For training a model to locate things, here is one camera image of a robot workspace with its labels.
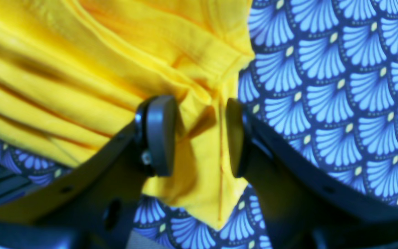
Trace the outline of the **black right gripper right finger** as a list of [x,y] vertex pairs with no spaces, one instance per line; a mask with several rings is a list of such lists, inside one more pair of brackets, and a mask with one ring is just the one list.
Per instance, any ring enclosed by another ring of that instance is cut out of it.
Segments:
[[255,189],[275,249],[398,249],[398,208],[314,167],[236,98],[226,104],[230,165]]

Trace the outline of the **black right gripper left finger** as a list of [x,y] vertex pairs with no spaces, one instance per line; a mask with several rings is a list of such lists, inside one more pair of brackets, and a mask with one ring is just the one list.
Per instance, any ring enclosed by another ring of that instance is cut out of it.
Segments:
[[161,95],[73,172],[0,205],[0,249],[124,249],[148,177],[170,176],[178,105]]

